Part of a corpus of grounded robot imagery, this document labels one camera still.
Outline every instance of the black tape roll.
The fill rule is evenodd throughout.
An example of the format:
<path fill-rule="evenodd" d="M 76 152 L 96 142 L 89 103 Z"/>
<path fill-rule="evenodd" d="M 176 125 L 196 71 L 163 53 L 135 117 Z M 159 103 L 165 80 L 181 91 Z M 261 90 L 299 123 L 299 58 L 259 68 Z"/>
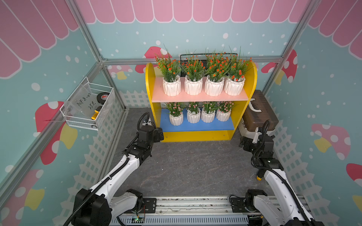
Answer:
<path fill-rule="evenodd" d="M 103 104 L 106 102 L 108 96 L 109 96 L 109 92 L 103 92 L 103 93 L 98 94 L 98 95 L 97 95 L 97 101 L 98 101 L 98 103 L 100 103 L 101 105 L 103 105 Z"/>

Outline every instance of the shelf unit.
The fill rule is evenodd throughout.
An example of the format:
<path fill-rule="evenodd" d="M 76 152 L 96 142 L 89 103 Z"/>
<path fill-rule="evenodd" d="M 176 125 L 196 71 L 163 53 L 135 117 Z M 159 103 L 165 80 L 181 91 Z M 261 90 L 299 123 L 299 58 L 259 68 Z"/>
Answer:
<path fill-rule="evenodd" d="M 163 142 L 185 142 L 185 141 L 213 141 L 213 140 L 231 140 L 238 124 L 248 106 L 250 99 L 255 91 L 257 82 L 257 70 L 254 62 L 251 62 L 248 71 L 245 74 L 247 78 L 243 91 L 238 96 L 230 96 L 224 91 L 219 96 L 212 97 L 204 92 L 205 81 L 202 91 L 199 95 L 188 95 L 185 93 L 184 77 L 181 78 L 181 93 L 174 97 L 169 97 L 163 93 L 162 77 L 156 77 L 155 70 L 151 63 L 146 65 L 146 88 L 152 114 L 157 127 L 164 130 L 165 139 Z M 226 122 L 220 122 L 216 118 L 212 123 L 204 123 L 200 120 L 198 123 L 191 124 L 186 119 L 184 113 L 184 122 L 179 126 L 173 126 L 168 119 L 168 112 L 162 109 L 161 102 L 188 102 L 188 101 L 234 101 L 235 107 L 231 111 L 231 117 Z"/>

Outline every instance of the gray floor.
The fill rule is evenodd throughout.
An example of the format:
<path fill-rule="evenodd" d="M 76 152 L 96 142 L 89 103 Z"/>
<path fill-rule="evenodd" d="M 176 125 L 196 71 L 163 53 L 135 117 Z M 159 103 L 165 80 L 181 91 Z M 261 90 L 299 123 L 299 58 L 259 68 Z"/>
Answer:
<path fill-rule="evenodd" d="M 136 124 L 150 108 L 130 108 L 111 168 L 136 134 Z M 115 196 L 132 188 L 144 196 L 244 196 L 249 188 L 273 192 L 265 180 L 257 181 L 251 153 L 238 147 L 239 131 L 231 141 L 155 143 L 152 157 L 135 170 Z"/>

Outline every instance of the mushroom illustration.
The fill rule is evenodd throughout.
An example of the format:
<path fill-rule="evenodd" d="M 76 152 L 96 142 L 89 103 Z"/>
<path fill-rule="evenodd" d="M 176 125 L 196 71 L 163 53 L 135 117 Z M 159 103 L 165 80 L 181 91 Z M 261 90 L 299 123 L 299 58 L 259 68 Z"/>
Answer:
<path fill-rule="evenodd" d="M 35 112 L 35 123 L 37 125 L 38 135 L 46 125 L 52 120 L 53 116 L 59 111 L 63 102 L 54 101 L 40 106 Z M 52 137 L 44 151 L 40 154 L 40 159 L 44 165 L 52 163 L 58 153 L 59 142 L 62 141 L 70 149 L 78 136 L 77 129 L 70 128 L 65 122 L 60 126 L 58 131 Z"/>
<path fill-rule="evenodd" d="M 124 72 L 133 72 L 132 68 L 129 65 L 110 65 L 108 66 L 108 71 L 111 74 L 112 78 L 117 76 L 118 80 L 127 79 L 127 76 Z"/>
<path fill-rule="evenodd" d="M 30 170 L 20 182 L 18 188 L 11 195 L 1 209 L 2 226 L 18 226 L 21 222 L 24 207 L 36 210 L 42 201 L 45 190 L 34 190 L 32 187 L 43 175 L 43 170 Z"/>
<path fill-rule="evenodd" d="M 354 163 L 349 163 L 346 166 L 348 176 L 362 187 L 362 166 Z"/>
<path fill-rule="evenodd" d="M 347 130 L 334 125 L 313 124 L 311 135 L 317 134 L 320 139 L 314 141 L 318 150 L 325 153 L 333 146 L 340 160 L 344 160 L 351 149 L 351 140 Z"/>
<path fill-rule="evenodd" d="M 151 58 L 155 58 L 156 56 L 172 57 L 171 54 L 169 54 L 166 50 L 164 50 L 160 47 L 157 47 L 157 46 L 151 46 L 142 58 L 151 59 Z M 144 73 L 146 71 L 146 65 L 136 65 L 135 70 L 138 73 Z"/>
<path fill-rule="evenodd" d="M 276 63 L 273 63 L 273 62 L 268 63 L 261 69 L 261 72 L 262 73 L 271 72 L 272 68 L 275 67 L 275 64 Z M 295 78 L 297 66 L 298 66 L 297 53 L 295 50 L 292 50 L 287 61 L 284 63 L 284 66 L 282 67 L 281 71 L 279 71 L 279 73 L 275 77 L 275 83 L 278 85 L 281 85 L 283 75 L 287 76 L 288 82 L 292 82 Z"/>

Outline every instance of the yellow shelf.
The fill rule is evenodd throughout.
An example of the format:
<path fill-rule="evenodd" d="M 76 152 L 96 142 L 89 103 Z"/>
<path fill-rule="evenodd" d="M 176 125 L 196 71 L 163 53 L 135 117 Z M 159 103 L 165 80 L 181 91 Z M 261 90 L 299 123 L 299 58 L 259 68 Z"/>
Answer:
<path fill-rule="evenodd" d="M 165 139 L 163 142 L 231 140 L 256 88 L 257 71 L 254 62 L 249 64 L 248 71 L 245 74 L 245 78 L 246 78 L 244 84 L 244 91 L 246 94 L 245 99 L 243 99 L 242 101 L 234 101 L 235 107 L 231 111 L 231 120 L 234 125 L 234 130 L 164 132 Z M 151 63 L 148 63 L 146 65 L 146 88 L 147 88 L 148 98 L 150 100 L 152 114 L 155 119 L 157 127 L 160 126 L 162 108 L 160 102 L 152 101 L 152 97 L 155 93 L 155 89 L 157 90 L 160 89 L 157 83 L 158 79 L 159 78 L 156 78 L 153 65 Z M 192 100 L 182 99 L 182 102 L 187 102 L 187 101 L 192 101 Z"/>

